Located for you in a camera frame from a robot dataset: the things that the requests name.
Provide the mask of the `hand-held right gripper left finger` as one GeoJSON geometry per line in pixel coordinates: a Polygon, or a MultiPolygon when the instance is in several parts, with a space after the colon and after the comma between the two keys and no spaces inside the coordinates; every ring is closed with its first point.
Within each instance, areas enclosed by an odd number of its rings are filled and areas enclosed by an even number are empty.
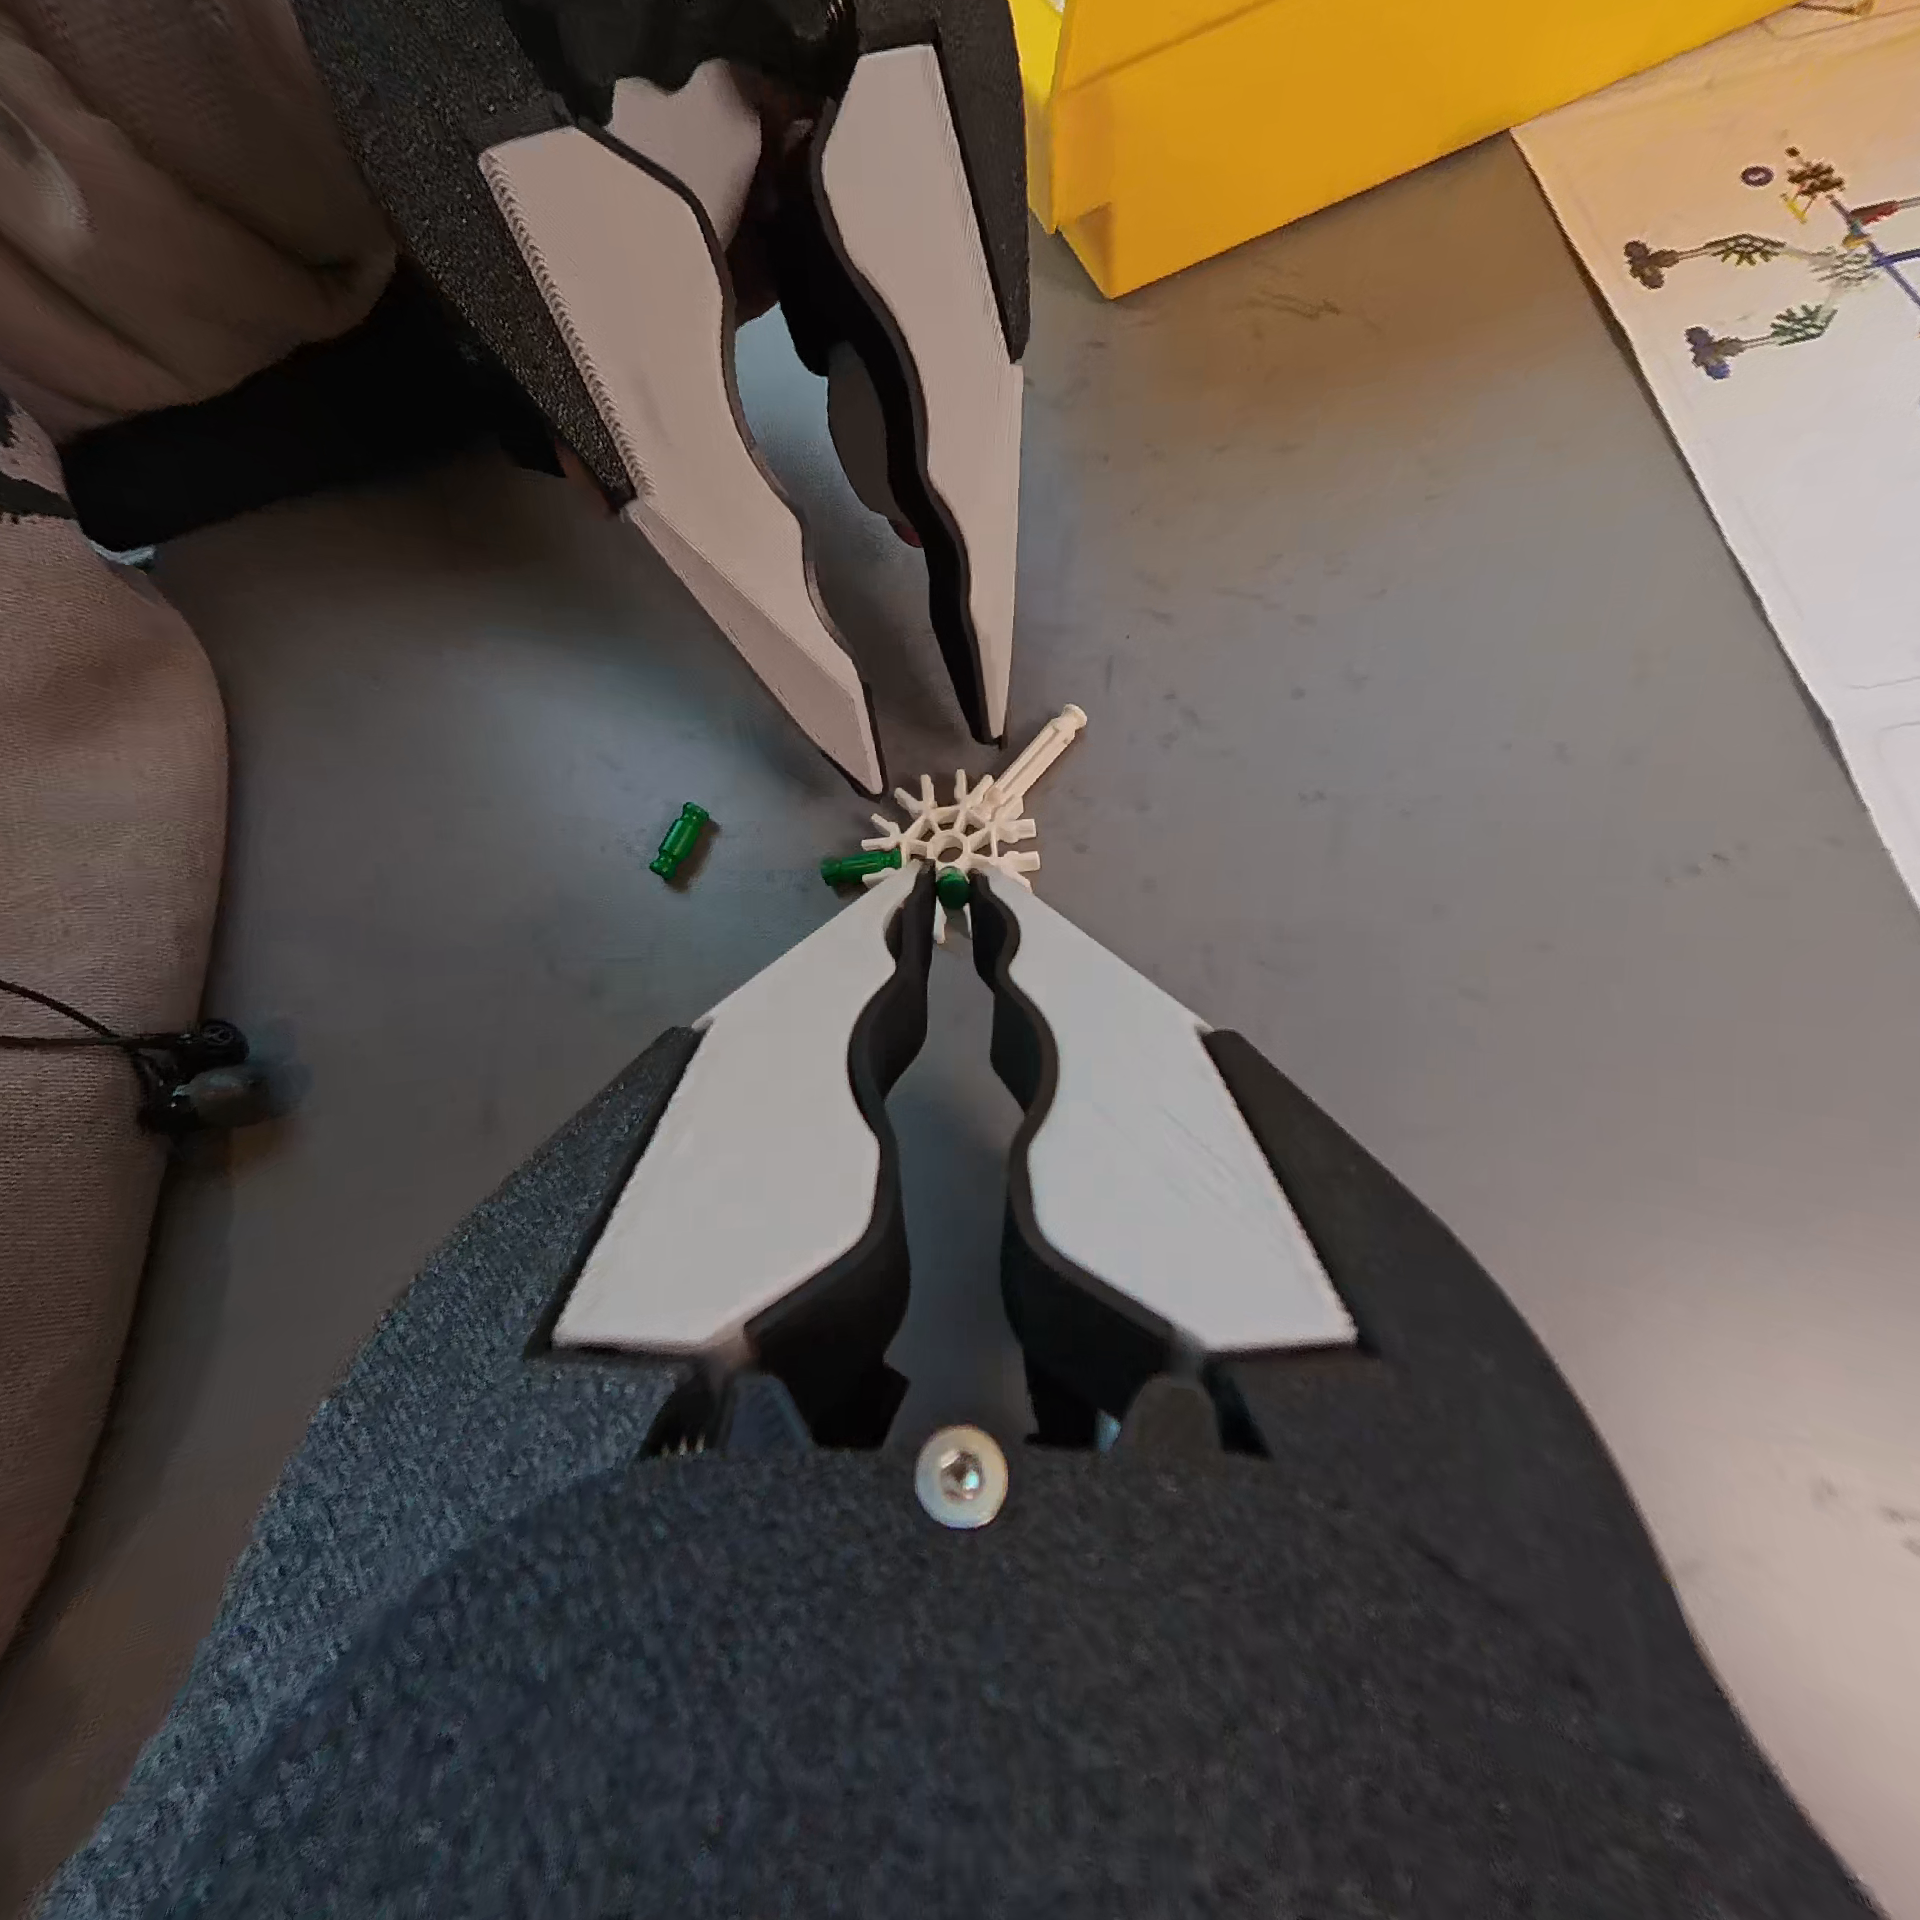
{"type": "Polygon", "coordinates": [[[697,1025],[550,1328],[558,1352],[771,1352],[895,1178],[891,1032],[923,1026],[930,881],[891,872],[697,1025]]]}

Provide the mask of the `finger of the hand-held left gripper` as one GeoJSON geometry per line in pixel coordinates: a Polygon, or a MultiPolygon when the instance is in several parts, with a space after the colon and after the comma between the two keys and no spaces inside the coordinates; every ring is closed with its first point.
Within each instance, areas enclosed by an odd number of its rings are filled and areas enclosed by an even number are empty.
{"type": "Polygon", "coordinates": [[[1004,338],[940,50],[852,61],[809,154],[836,321],[881,395],[895,499],[967,729],[1006,729],[1023,372],[1004,338]]]}
{"type": "Polygon", "coordinates": [[[589,128],[503,140],[478,168],[630,480],[623,519],[807,740],[876,799],[871,692],[742,423],[731,279],[703,207],[589,128]]]}

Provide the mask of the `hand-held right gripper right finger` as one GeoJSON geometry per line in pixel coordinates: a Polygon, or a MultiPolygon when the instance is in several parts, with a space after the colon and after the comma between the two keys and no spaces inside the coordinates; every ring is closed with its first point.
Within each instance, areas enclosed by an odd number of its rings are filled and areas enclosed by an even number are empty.
{"type": "Polygon", "coordinates": [[[970,921],[993,1065],[1021,1111],[1002,1296],[1027,1355],[1354,1347],[1214,1026],[1019,884],[973,881],[970,921]]]}

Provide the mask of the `yellow plastic bin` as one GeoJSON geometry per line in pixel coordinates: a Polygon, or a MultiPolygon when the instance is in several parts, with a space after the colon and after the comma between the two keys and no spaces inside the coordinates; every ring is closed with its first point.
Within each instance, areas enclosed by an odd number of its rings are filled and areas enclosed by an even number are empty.
{"type": "Polygon", "coordinates": [[[1012,2],[1027,196],[1107,299],[1781,2],[1012,2]]]}

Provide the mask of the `white snowflake connector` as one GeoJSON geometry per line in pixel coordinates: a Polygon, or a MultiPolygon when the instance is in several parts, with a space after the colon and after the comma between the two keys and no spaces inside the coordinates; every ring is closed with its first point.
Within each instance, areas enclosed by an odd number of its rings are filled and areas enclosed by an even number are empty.
{"type": "Polygon", "coordinates": [[[972,779],[957,772],[950,796],[941,799],[933,777],[923,776],[916,791],[895,791],[900,819],[876,817],[878,833],[860,849],[900,847],[910,857],[903,872],[925,867],[937,873],[941,867],[963,867],[972,875],[988,873],[1031,892],[1034,875],[1039,872],[1035,850],[1039,829],[1027,808],[1021,819],[989,819],[989,786],[993,776],[972,779]]]}

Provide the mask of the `white rod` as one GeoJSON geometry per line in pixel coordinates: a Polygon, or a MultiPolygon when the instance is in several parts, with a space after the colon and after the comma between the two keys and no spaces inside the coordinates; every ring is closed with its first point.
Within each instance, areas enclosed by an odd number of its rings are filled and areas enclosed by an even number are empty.
{"type": "Polygon", "coordinates": [[[989,819],[1021,819],[1031,789],[1070,751],[1089,728],[1089,714],[1067,705],[1053,714],[1019,755],[1004,767],[988,794],[989,819]]]}

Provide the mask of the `person's left forearm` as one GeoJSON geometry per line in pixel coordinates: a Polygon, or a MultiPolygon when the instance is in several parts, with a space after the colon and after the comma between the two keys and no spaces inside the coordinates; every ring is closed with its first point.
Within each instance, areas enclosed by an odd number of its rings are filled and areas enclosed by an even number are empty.
{"type": "Polygon", "coordinates": [[[3,4],[3,375],[57,443],[357,327],[396,247],[284,2],[3,4]]]}

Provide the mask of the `grey desk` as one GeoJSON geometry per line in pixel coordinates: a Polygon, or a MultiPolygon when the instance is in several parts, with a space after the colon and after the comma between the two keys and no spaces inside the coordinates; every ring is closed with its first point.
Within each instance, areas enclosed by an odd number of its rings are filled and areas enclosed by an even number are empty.
{"type": "MultiPolygon", "coordinates": [[[[1779,1772],[1916,1915],[1916,912],[1537,184],[1490,141],[1116,305],[1031,257],[1011,745],[1039,898],[1485,1265],[1779,1772]]],[[[393,1296],[871,808],[654,554],[483,453],[165,549],[223,692],[180,1160],[5,1665],[5,1915],[166,1714],[393,1296]],[[647,872],[689,801],[699,879],[647,872]]]]}

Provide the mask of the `person's left hand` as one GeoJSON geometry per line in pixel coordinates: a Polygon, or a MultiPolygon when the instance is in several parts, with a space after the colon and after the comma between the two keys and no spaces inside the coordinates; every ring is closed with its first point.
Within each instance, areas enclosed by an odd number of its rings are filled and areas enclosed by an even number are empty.
{"type": "Polygon", "coordinates": [[[922,536],[894,491],[881,395],[852,343],[833,345],[826,384],[833,451],[855,499],[869,514],[885,519],[903,544],[922,549],[922,536]]]}

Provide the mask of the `folded paper instruction sheet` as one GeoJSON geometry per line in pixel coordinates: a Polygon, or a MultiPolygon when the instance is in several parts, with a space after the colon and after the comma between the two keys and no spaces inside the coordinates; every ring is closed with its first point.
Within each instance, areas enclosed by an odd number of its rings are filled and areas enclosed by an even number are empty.
{"type": "Polygon", "coordinates": [[[1787,8],[1515,130],[1918,895],[1918,4],[1787,8]]]}

